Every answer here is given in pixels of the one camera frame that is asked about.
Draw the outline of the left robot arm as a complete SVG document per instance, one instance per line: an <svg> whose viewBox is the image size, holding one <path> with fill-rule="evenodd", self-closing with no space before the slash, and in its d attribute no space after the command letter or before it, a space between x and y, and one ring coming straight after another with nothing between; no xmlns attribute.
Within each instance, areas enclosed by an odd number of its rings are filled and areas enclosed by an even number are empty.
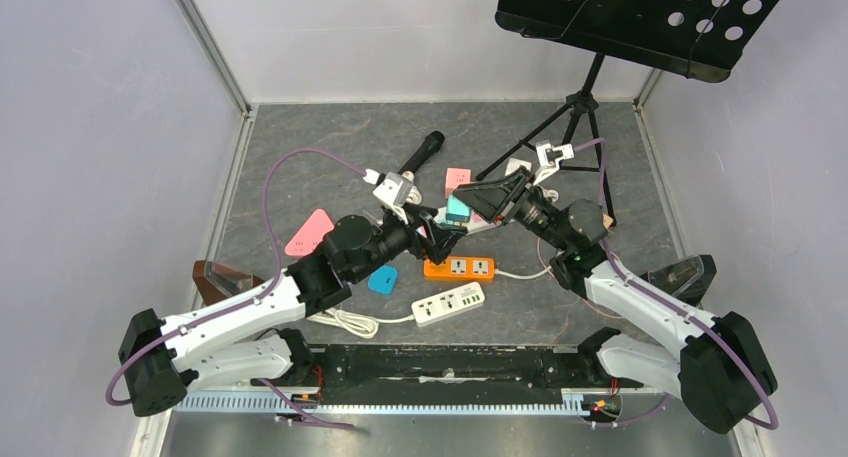
<svg viewBox="0 0 848 457"><path fill-rule="evenodd" d="M467 229L436 222L429 208L415 211L408 221L386 212L379 226L345 216L310 254L246 292L183 314L136 313L118 350L120 367L107 385L107 402L120 405L113 395L119 381L128 392L123 402L137 417L168 410L192 391L238 380L304 384L314 360L300 333L283 331L256 344L248 337L337 306L351 296L352 285L404 252L443 262Z"/></svg>

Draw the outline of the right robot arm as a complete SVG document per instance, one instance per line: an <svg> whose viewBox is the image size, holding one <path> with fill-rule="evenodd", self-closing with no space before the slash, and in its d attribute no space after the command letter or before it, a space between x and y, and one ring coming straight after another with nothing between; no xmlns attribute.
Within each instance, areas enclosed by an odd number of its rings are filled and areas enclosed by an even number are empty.
<svg viewBox="0 0 848 457"><path fill-rule="evenodd" d="M736 312L717 316L689 305L629 271L610 249L601 205L578 199L559 209L525 169L461 185L453 195L486 222L518 223L556 248L550 266L561 287L654 339L645 344L614 329L595 334L592 349L577 359L585 382L602 385L615 377L653 387L682 401L716 433L743 420L778 428L770 400L776 375L751 322Z"/></svg>

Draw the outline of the teal usb charger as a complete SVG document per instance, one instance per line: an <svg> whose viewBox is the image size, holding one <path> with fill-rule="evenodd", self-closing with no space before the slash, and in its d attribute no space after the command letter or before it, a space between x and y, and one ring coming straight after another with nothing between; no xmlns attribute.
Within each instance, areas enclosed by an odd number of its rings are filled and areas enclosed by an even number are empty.
<svg viewBox="0 0 848 457"><path fill-rule="evenodd" d="M445 219L456 225L467 224L471 221L472 210L454 195L447 199L445 208Z"/></svg>

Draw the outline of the blue plug adapter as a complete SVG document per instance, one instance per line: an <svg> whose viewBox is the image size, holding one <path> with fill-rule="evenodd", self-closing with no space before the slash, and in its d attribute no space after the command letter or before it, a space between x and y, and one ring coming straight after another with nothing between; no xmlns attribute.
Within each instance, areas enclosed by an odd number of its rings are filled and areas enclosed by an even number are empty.
<svg viewBox="0 0 848 457"><path fill-rule="evenodd" d="M380 295L390 295L398 280L398 270L389 265L383 265L375 270L367 281L367 287Z"/></svg>

